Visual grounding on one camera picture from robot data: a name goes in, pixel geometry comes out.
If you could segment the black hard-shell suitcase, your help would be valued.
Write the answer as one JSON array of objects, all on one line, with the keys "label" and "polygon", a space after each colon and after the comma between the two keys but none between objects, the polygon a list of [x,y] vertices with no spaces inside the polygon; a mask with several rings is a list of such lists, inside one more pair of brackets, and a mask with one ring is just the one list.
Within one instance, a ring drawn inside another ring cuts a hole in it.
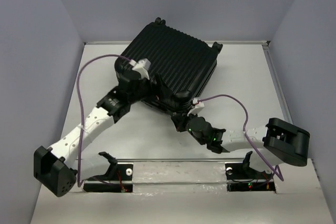
[{"label": "black hard-shell suitcase", "polygon": [[199,97],[216,66],[222,44],[206,42],[166,25],[156,18],[146,25],[122,52],[122,56],[139,61],[148,59],[151,79],[160,73],[173,91],[163,101],[142,101],[167,114],[186,113],[192,100]]}]

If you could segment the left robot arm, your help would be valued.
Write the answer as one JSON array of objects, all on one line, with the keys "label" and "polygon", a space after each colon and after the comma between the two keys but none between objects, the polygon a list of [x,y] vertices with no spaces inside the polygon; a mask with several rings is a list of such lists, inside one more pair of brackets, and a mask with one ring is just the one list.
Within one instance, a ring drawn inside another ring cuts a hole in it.
[{"label": "left robot arm", "polygon": [[160,74],[150,80],[130,70],[118,79],[110,90],[81,123],[58,142],[48,148],[40,146],[33,155],[34,177],[56,197],[68,193],[77,179],[102,176],[111,179],[116,174],[117,160],[106,152],[96,154],[92,160],[83,161],[82,150],[102,132],[125,116],[131,105],[149,100],[164,100],[172,96],[171,89]]}]

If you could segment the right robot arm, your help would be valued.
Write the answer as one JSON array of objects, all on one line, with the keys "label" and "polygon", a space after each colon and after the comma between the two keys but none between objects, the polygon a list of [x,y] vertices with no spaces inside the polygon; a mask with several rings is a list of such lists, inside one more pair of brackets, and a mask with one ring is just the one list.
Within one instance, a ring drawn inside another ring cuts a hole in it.
[{"label": "right robot arm", "polygon": [[304,167],[308,162],[310,133],[279,118],[250,130],[226,130],[213,127],[196,114],[173,114],[178,132],[188,132],[200,145],[216,154],[247,150],[241,171],[248,178],[259,173],[276,173],[280,164]]}]

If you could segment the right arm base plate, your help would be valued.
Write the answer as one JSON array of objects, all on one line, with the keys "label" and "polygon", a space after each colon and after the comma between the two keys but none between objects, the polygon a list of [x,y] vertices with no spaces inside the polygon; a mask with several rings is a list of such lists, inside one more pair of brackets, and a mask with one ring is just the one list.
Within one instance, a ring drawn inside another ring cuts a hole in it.
[{"label": "right arm base plate", "polygon": [[258,172],[242,163],[225,164],[228,192],[276,191],[272,174]]}]

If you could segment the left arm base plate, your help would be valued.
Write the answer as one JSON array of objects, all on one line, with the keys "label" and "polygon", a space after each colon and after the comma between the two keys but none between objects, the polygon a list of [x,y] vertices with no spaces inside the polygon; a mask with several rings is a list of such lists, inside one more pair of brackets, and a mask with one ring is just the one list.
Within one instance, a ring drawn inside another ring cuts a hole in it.
[{"label": "left arm base plate", "polygon": [[132,193],[132,179],[133,163],[121,162],[114,170],[87,179],[82,189],[87,193]]}]

